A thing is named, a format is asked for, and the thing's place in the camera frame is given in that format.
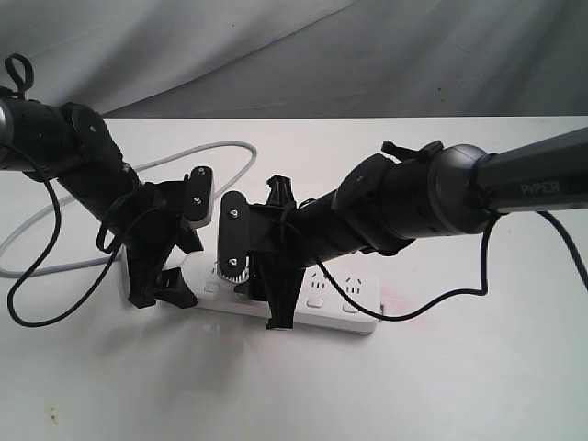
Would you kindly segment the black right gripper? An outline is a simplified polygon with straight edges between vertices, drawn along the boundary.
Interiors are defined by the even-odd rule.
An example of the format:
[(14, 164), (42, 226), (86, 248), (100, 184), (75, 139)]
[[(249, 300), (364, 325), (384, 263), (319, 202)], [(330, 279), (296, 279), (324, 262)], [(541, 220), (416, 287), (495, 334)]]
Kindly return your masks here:
[(266, 181), (269, 195), (265, 203), (249, 205), (250, 276), (233, 292), (240, 298), (266, 301), (270, 317), (267, 330), (289, 330), (294, 326), (304, 270), (295, 268), (284, 253), (286, 240), (282, 221), (297, 207), (290, 178), (273, 175)]

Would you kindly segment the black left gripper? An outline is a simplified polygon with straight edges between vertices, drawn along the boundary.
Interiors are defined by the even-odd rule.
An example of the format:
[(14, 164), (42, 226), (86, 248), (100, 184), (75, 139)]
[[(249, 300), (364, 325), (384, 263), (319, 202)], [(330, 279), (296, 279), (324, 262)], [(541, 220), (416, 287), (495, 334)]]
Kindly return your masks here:
[(137, 308), (158, 300), (180, 309), (198, 305), (180, 268), (164, 269), (174, 247), (190, 254), (204, 250), (183, 214), (186, 182), (146, 183), (141, 189), (141, 218), (124, 239), (128, 301)]

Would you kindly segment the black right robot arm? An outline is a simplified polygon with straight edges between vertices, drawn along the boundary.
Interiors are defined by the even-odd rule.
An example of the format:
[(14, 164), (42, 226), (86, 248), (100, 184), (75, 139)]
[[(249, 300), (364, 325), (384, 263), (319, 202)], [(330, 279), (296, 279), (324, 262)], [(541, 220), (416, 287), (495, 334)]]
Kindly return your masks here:
[(249, 206), (243, 250), (248, 292), (268, 303), (268, 329), (289, 329), (305, 270), (359, 252), (394, 256), (426, 237), (491, 235), (504, 215), (587, 205), (587, 132), (579, 129), (506, 153), (433, 141), (412, 150), (391, 141), (335, 190), (297, 203), (274, 175), (263, 204)]

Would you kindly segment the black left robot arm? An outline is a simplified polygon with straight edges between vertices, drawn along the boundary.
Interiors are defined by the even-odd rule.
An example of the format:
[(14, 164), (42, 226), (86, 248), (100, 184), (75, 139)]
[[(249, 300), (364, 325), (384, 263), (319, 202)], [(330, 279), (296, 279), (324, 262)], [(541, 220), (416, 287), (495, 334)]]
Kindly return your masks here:
[(173, 248), (199, 252), (198, 228), (209, 223), (213, 173), (196, 166), (181, 180), (142, 182), (90, 107), (50, 107), (33, 100), (1, 101), (1, 168), (33, 180), (55, 179), (100, 222), (97, 247), (119, 244), (129, 277), (129, 301), (197, 305), (177, 269), (164, 263)]

